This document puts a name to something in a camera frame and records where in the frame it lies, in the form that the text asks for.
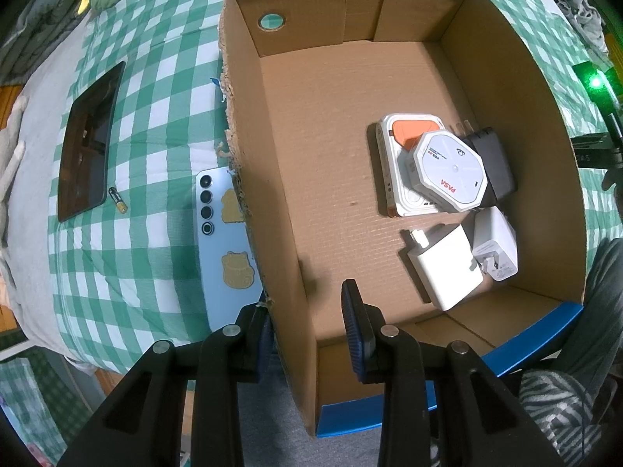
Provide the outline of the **white square charger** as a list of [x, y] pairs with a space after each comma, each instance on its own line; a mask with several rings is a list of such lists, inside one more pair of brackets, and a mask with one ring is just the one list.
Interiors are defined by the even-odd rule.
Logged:
[[445, 312], [454, 308], [484, 283], [484, 274], [460, 223], [401, 230], [400, 236], [407, 246], [409, 262], [436, 309]]

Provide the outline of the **black wall charger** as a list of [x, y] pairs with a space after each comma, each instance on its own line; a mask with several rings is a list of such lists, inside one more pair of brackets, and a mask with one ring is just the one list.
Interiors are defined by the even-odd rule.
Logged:
[[488, 186], [480, 206], [490, 208], [499, 205], [517, 190], [514, 174], [506, 151], [491, 126], [460, 137], [480, 158], [488, 179]]

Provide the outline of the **white plug charger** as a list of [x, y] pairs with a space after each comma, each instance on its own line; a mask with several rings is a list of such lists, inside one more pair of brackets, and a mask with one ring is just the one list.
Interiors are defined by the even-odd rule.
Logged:
[[515, 230], [499, 208], [476, 213], [472, 254], [482, 272], [493, 281], [505, 281], [519, 271]]

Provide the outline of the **white octagonal charger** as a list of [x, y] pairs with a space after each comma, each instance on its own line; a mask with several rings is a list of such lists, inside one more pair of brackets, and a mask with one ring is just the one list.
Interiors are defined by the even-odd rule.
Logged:
[[412, 188], [443, 212], [478, 208], [488, 188], [482, 158], [447, 130], [423, 133], [407, 167]]

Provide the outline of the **white orange power bank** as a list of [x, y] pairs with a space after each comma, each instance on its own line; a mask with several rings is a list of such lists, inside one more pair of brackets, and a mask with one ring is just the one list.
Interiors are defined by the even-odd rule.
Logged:
[[434, 202], [413, 189], [407, 160], [424, 133], [443, 129], [442, 121], [431, 114], [392, 113], [377, 122], [375, 136], [388, 216], [439, 213]]

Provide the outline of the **blue cardboard box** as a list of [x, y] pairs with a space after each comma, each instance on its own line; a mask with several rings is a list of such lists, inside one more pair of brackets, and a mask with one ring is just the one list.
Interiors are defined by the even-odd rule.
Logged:
[[[581, 309], [586, 221], [562, 106], [530, 46], [540, 0], [224, 0], [228, 140], [278, 345], [306, 428], [376, 427], [382, 388], [350, 367], [343, 281], [416, 339], [464, 339], [511, 370]], [[516, 188], [500, 205], [517, 272], [479, 274], [456, 305], [435, 302], [423, 258], [459, 284], [471, 247], [411, 238], [470, 212], [439, 207], [411, 183], [434, 129], [497, 138]]]

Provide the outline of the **light blue smartphone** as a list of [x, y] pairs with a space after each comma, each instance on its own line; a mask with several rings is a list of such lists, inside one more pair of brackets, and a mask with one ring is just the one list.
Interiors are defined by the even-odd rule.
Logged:
[[197, 173], [194, 226], [208, 325], [216, 331], [234, 323], [240, 309], [263, 293], [229, 168]]

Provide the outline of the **striped fuzzy garment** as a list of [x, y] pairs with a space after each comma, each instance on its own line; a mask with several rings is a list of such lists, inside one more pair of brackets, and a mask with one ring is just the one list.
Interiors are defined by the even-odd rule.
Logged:
[[601, 383], [591, 392], [577, 377], [561, 371], [526, 371], [519, 385], [519, 402], [539, 426], [565, 466], [583, 466], [614, 435], [614, 412], [599, 416], [596, 403], [610, 371], [592, 375]]

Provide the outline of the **grey trouser leg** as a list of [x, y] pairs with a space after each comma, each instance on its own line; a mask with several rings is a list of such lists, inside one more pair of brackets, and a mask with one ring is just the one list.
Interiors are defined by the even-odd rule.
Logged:
[[599, 245], [586, 281], [584, 308], [560, 354], [543, 374], [524, 374], [526, 407], [551, 405], [564, 392], [594, 400], [622, 342], [622, 241]]

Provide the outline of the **black tablet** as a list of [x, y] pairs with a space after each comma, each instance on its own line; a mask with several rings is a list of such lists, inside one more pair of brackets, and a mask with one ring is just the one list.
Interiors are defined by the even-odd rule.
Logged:
[[108, 150], [126, 62], [116, 64], [72, 104], [60, 157], [60, 223], [101, 205], [108, 194]]

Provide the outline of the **grey bed sheet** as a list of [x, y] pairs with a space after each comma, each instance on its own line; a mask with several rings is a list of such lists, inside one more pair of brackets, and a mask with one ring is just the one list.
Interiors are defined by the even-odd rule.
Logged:
[[78, 25], [61, 41], [26, 82], [19, 141], [24, 154], [7, 195], [7, 224], [2, 273], [9, 306], [26, 337], [39, 347], [73, 356], [61, 338], [49, 275], [48, 215], [55, 177], [53, 163], [61, 130], [61, 117], [78, 61], [83, 54], [84, 26]]

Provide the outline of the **folded grey blanket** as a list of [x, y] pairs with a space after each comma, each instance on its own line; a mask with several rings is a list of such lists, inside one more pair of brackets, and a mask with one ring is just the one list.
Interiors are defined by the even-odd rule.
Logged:
[[24, 84], [79, 24], [80, 0], [18, 0], [1, 17], [1, 83]]

